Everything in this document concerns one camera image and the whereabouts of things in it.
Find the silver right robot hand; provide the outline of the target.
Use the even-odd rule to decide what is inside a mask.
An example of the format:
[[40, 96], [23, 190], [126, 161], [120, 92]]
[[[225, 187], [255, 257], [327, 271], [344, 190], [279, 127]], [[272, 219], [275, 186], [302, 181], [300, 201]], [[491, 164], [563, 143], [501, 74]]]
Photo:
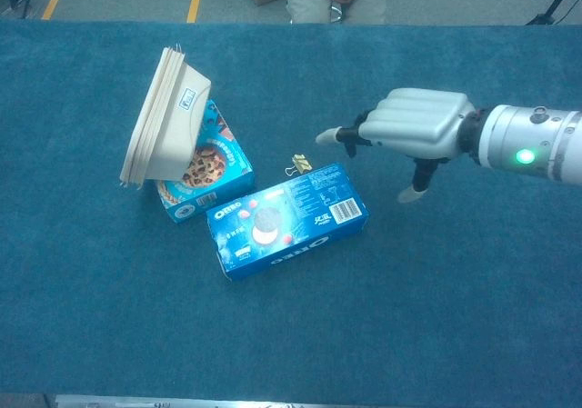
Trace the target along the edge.
[[458, 134], [476, 108], [463, 93], [397, 88], [371, 110], [358, 115], [350, 126], [326, 129], [316, 136], [321, 145], [341, 144], [349, 157], [361, 146], [391, 149], [412, 158], [412, 183], [397, 200], [409, 204], [427, 191], [440, 164], [461, 154]]

